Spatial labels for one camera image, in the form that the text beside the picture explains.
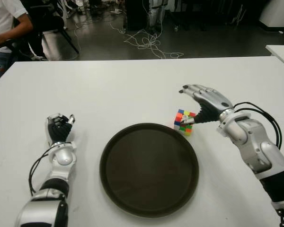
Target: robotic arm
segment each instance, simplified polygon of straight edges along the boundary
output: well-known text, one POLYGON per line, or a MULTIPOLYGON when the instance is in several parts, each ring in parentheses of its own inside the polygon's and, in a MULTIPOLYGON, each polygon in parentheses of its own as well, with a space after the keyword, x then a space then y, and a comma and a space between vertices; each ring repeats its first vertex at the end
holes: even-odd
POLYGON ((15 227, 67 227, 69 176, 76 163, 74 143, 66 142, 75 122, 61 114, 46 120, 46 134, 50 149, 48 157, 52 170, 30 201, 21 210, 15 227))
POLYGON ((235 113, 231 102, 218 91, 201 85, 185 85, 180 93, 196 100, 201 111, 183 124, 220 121, 218 132, 229 137, 240 151, 245 164, 253 171, 270 196, 272 206, 284 227, 284 156, 268 138, 263 125, 250 114, 235 113))

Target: wire bundle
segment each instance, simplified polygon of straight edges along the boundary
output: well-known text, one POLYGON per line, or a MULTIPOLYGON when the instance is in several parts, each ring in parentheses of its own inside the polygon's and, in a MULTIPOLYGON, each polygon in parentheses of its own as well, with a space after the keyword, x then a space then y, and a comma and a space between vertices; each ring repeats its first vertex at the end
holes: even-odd
POLYGON ((281 150, 282 132, 281 132, 281 129, 280 129, 278 122, 269 113, 267 113, 266 111, 264 111, 263 109, 261 109, 260 107, 258 107, 257 105, 255 105, 251 102, 237 103, 237 104, 234 105, 233 108, 236 108, 237 106, 242 105, 242 104, 252 105, 257 109, 255 109, 255 108, 241 108, 241 109, 236 110, 235 112, 239 112, 241 110, 249 110, 249 111, 257 112, 257 113, 261 114, 262 116, 264 116, 272 124, 272 126, 275 130, 275 136, 276 136, 275 145, 279 148, 279 150, 281 150))
MULTIPOLYGON (((142 0, 142 6, 145 10, 145 12, 148 14, 149 16, 149 21, 151 20, 150 18, 150 13, 147 12, 146 8, 144 7, 144 3, 142 0)), ((117 30, 120 34, 126 35, 129 38, 127 38, 124 43, 128 43, 132 46, 136 46, 138 48, 138 50, 151 50, 151 52, 158 58, 160 59, 167 59, 167 56, 169 55, 169 58, 172 59, 178 59, 179 57, 182 57, 184 54, 180 53, 180 52, 163 52, 162 50, 159 49, 159 46, 161 45, 161 42, 158 40, 159 37, 162 35, 163 32, 163 22, 162 22, 162 15, 163 15, 163 10, 161 11, 161 32, 159 35, 157 34, 149 34, 146 30, 142 29, 140 31, 138 31, 136 34, 134 35, 129 35, 129 34, 125 34, 124 31, 121 31, 120 29, 114 28, 112 26, 112 24, 110 24, 110 26, 112 27, 112 29, 117 30), (136 36, 139 34, 145 34, 147 35, 146 37, 142 38, 142 43, 139 43, 136 36)))
POLYGON ((32 167, 30 168, 30 171, 29 171, 29 177, 28 177, 28 185, 29 185, 29 190, 30 190, 30 194, 31 196, 33 196, 33 193, 35 193, 35 189, 33 188, 33 184, 32 184, 32 178, 33 178, 33 175, 34 175, 34 172, 35 170, 37 169, 38 165, 40 164, 42 158, 48 156, 48 151, 50 150, 50 148, 44 152, 40 158, 38 158, 34 164, 32 165, 32 167))

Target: robot finger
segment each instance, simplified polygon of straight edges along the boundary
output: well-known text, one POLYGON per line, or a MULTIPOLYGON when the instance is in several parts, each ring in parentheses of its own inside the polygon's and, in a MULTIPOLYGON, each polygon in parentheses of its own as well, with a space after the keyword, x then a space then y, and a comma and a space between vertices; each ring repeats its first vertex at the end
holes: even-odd
POLYGON ((184 93, 184 94, 187 94, 187 95, 189 95, 189 96, 191 96, 192 98, 194 98, 195 97, 195 95, 194 95, 194 91, 191 91, 191 90, 189 90, 189 89, 182 89, 182 90, 179 90, 179 93, 184 93))
POLYGON ((203 85, 199 85, 199 84, 194 84, 193 86, 199 88, 200 90, 204 90, 205 92, 210 92, 213 91, 212 88, 210 87, 204 87, 203 85))
POLYGON ((193 92, 198 92, 198 93, 201 93, 202 90, 203 90, 202 88, 199 88, 196 85, 184 85, 183 88, 188 89, 188 90, 193 91, 193 92))

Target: orange square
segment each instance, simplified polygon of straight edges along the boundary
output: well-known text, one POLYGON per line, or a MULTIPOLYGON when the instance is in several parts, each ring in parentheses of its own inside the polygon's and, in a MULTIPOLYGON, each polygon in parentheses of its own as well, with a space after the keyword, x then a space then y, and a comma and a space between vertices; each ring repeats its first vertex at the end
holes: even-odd
POLYGON ((182 118, 181 117, 176 117, 175 121, 176 122, 181 122, 182 118))
POLYGON ((182 117, 183 117, 183 114, 181 114, 181 113, 177 113, 177 117, 182 118, 182 117))

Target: colorful cube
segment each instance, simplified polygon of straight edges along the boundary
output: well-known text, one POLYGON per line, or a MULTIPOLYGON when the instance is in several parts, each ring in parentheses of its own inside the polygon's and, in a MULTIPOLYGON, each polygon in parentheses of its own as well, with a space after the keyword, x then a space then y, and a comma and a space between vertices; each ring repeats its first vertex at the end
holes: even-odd
POLYGON ((175 118, 175 122, 174 122, 174 130, 180 132, 181 134, 185 135, 185 136, 190 136, 192 133, 192 125, 182 125, 181 121, 188 119, 188 118, 192 118, 195 117, 195 113, 193 112, 189 112, 189 111, 184 111, 184 110, 178 110, 178 113, 176 115, 175 118))

